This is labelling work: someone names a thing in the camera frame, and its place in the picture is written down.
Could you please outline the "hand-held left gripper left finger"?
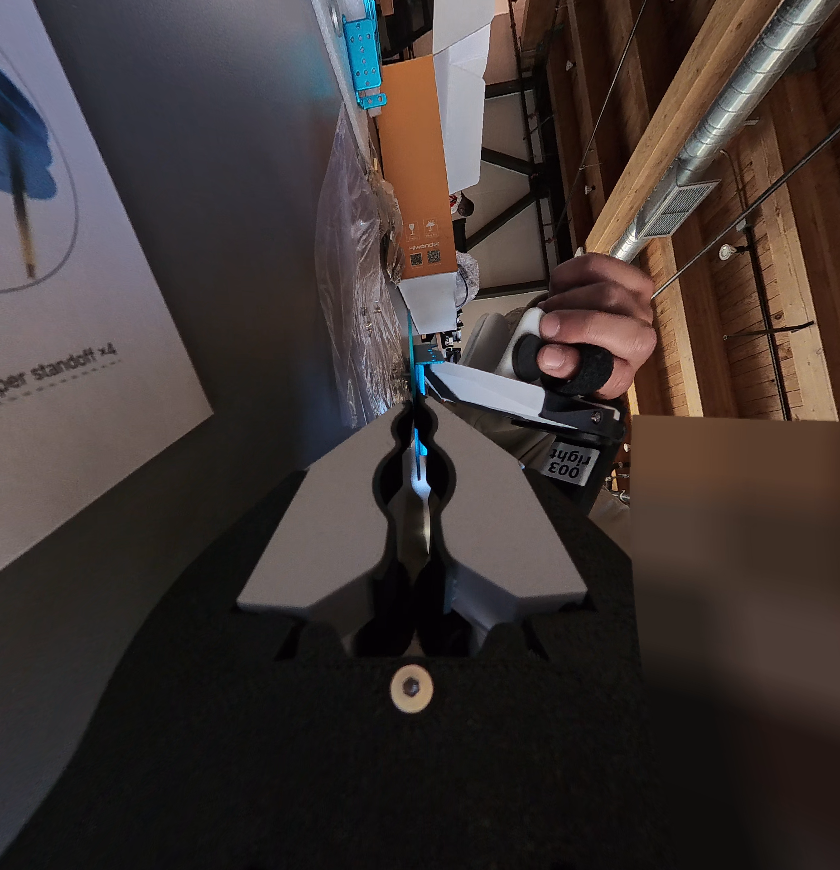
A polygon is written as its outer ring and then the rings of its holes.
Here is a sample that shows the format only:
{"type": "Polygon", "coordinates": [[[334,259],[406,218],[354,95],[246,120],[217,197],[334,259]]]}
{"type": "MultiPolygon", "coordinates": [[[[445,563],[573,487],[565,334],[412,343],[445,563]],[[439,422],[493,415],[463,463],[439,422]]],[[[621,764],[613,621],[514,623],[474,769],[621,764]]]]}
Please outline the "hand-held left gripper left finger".
{"type": "Polygon", "coordinates": [[[331,625],[343,638],[373,615],[372,574],[384,559],[388,520],[373,487],[396,449],[401,405],[313,463],[246,585],[245,612],[331,625]]]}

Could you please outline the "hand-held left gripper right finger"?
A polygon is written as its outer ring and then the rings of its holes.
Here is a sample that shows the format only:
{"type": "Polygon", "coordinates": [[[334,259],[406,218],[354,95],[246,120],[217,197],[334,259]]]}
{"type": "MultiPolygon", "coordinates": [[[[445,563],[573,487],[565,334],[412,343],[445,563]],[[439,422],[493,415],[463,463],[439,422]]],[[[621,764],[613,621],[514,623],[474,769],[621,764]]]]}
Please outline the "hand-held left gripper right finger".
{"type": "Polygon", "coordinates": [[[587,587],[520,464],[434,399],[420,398],[428,472],[444,465],[432,520],[444,559],[444,610],[471,625],[473,643],[567,605],[587,587]]]}

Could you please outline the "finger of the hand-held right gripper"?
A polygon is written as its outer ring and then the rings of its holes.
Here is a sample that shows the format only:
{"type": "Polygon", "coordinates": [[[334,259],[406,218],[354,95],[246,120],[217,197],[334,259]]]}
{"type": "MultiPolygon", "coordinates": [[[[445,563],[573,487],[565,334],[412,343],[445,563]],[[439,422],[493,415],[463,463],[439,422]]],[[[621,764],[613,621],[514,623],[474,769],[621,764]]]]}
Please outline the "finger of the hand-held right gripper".
{"type": "Polygon", "coordinates": [[[443,400],[494,411],[510,419],[555,430],[576,430],[574,424],[547,419],[542,415],[545,390],[519,380],[462,366],[429,364],[427,384],[443,400]]]}

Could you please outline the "blue round metal plate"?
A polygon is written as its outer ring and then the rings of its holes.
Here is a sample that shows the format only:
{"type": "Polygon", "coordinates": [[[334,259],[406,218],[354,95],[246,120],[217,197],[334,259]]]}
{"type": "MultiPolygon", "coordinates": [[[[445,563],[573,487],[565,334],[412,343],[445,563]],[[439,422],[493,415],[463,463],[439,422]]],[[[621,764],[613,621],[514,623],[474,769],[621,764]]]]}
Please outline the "blue round metal plate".
{"type": "MultiPolygon", "coordinates": [[[[426,396],[428,365],[420,333],[411,314],[407,315],[409,386],[413,401],[426,396]]],[[[430,487],[426,475],[426,441],[416,428],[410,430],[410,442],[404,459],[406,495],[404,501],[402,556],[411,571],[417,573],[430,556],[430,487]]]]}

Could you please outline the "person's right hand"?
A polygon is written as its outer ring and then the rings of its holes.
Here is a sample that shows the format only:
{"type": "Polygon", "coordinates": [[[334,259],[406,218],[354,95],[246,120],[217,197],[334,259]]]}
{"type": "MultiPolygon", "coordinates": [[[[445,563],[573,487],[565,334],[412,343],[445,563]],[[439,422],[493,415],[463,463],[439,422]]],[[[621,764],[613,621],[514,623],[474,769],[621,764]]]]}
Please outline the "person's right hand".
{"type": "Polygon", "coordinates": [[[610,256],[588,253],[557,266],[548,298],[539,304],[545,311],[539,369],[571,380],[580,367],[578,344],[596,345],[612,355],[613,369],[595,395],[601,400],[623,396],[657,344],[653,291],[643,271],[610,256]]]}

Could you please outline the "bubble wrap bag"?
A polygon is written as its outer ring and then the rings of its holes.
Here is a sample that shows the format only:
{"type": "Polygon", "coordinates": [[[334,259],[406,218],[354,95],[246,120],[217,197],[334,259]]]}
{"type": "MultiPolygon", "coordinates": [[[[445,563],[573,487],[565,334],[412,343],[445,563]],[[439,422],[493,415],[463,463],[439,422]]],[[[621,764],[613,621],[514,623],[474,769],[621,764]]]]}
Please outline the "bubble wrap bag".
{"type": "Polygon", "coordinates": [[[454,292],[457,309],[473,301],[480,291],[480,270],[478,261],[467,252],[457,251],[457,277],[454,292]]]}

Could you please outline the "clear plastic bag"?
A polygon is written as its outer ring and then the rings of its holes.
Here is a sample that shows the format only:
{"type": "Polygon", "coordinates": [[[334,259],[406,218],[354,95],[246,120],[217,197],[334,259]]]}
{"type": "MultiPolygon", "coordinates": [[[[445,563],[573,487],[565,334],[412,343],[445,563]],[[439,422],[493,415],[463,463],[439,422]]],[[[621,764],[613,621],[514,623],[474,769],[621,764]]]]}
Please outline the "clear plastic bag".
{"type": "Polygon", "coordinates": [[[343,424],[358,429],[408,395],[404,317],[391,300],[381,266],[377,201],[340,110],[317,206],[317,289],[327,322],[343,424]],[[380,304],[382,314],[375,314],[380,304]],[[368,318],[359,319],[365,306],[368,318]],[[373,324],[371,335],[362,329],[373,324]]]}

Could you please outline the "orange cardboard box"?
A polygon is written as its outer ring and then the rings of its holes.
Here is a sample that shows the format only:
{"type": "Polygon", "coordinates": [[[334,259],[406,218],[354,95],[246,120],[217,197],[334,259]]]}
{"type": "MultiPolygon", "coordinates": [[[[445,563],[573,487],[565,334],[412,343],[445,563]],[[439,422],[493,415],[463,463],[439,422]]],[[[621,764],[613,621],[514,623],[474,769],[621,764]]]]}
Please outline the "orange cardboard box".
{"type": "Polygon", "coordinates": [[[400,292],[421,334],[457,327],[449,195],[479,180],[494,14],[493,1],[436,2],[432,55],[382,71],[382,168],[404,222],[400,292]]]}

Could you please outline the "white instruction sheet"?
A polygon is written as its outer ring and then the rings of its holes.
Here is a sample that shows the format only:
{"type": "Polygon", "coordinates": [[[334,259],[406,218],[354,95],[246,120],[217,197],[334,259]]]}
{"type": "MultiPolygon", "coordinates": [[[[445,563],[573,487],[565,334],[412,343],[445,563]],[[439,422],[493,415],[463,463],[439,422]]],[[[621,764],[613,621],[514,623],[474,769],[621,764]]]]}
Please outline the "white instruction sheet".
{"type": "Polygon", "coordinates": [[[0,571],[210,414],[41,17],[0,1],[0,571]]]}

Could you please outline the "silver ventilation duct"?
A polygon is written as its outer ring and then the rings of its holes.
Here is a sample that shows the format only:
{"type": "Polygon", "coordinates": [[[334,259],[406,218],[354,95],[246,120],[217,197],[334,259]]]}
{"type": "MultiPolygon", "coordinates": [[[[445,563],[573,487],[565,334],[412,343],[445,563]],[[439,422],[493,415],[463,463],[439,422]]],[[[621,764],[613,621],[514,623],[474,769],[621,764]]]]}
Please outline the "silver ventilation duct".
{"type": "Polygon", "coordinates": [[[709,169],[839,1],[717,2],[586,243],[626,262],[676,233],[714,190],[709,169]]]}

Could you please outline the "blue metal U bracket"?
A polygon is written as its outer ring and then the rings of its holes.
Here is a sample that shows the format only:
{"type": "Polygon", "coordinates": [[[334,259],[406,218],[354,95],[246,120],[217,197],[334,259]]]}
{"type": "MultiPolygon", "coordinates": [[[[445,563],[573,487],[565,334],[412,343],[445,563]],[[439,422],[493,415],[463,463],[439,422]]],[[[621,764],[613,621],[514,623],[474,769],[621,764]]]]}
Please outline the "blue metal U bracket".
{"type": "Polygon", "coordinates": [[[349,70],[357,105],[371,115],[379,114],[387,103],[381,92],[381,55],[375,13],[348,20],[342,16],[349,70]]]}

